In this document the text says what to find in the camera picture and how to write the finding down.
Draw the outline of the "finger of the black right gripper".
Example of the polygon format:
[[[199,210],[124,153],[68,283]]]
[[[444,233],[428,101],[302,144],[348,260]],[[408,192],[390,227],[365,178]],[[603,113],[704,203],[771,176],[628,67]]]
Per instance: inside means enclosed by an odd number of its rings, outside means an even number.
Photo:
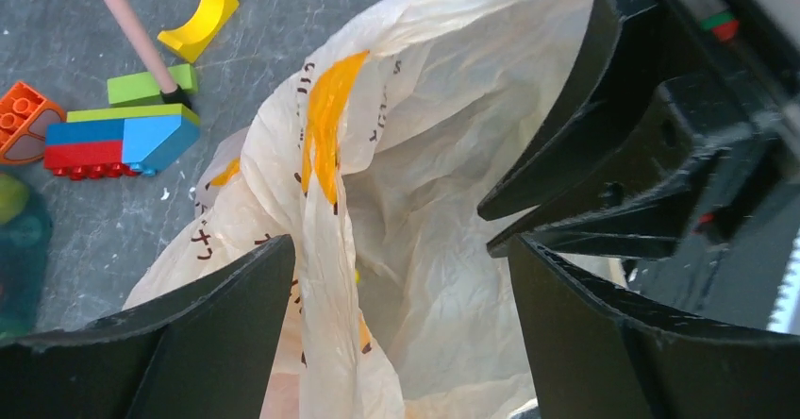
[[[588,177],[635,125],[656,82],[657,0],[593,0],[583,42],[523,154],[482,199],[487,221],[542,204]]]
[[[716,153],[524,153],[487,195],[487,217],[523,215],[487,243],[525,234],[553,252],[664,259],[683,238]]]

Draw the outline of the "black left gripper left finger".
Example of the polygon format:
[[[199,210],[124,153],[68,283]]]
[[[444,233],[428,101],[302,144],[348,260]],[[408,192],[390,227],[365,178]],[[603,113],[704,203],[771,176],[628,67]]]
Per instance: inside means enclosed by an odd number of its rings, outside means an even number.
[[[75,331],[1,345],[5,418],[256,418],[287,311],[289,236]]]

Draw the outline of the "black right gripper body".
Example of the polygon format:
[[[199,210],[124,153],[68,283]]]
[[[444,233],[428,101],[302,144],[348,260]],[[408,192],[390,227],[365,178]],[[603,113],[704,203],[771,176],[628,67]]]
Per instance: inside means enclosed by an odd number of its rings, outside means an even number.
[[[647,0],[625,50],[631,288],[772,332],[799,328],[799,168],[786,111],[726,0]]]

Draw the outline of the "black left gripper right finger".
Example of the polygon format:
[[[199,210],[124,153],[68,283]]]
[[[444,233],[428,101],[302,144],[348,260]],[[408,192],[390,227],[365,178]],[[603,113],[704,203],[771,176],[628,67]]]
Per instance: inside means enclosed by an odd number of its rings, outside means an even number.
[[[508,265],[544,418],[795,418],[799,340],[650,300],[526,236]]]

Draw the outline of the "translucent banana print plastic bag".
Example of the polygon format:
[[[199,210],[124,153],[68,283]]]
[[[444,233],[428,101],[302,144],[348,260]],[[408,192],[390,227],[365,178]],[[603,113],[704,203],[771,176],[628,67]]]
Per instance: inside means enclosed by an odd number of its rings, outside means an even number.
[[[382,0],[216,154],[136,307],[295,242],[265,418],[508,418],[535,402],[481,198],[540,128],[592,0]]]

